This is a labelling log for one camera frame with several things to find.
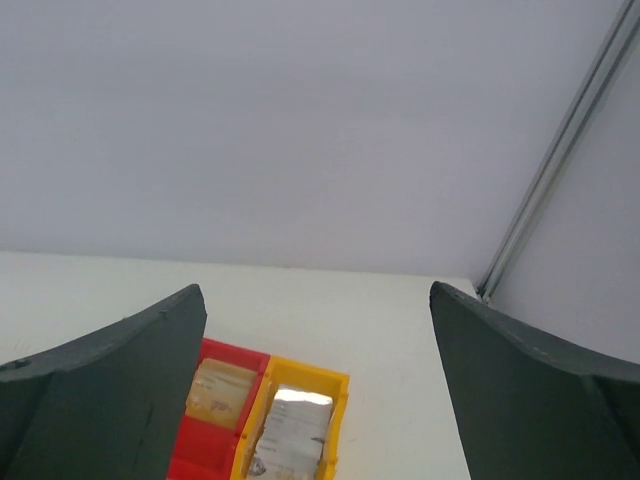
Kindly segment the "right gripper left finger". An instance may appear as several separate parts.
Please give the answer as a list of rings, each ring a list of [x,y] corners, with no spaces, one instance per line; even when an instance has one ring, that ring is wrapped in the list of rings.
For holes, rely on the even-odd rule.
[[[4,479],[165,479],[207,321],[191,284],[1,367]]]

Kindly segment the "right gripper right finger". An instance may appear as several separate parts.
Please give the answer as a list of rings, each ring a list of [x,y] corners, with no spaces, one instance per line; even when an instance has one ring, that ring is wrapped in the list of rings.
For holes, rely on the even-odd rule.
[[[473,479],[636,479],[639,367],[436,282],[430,311]]]

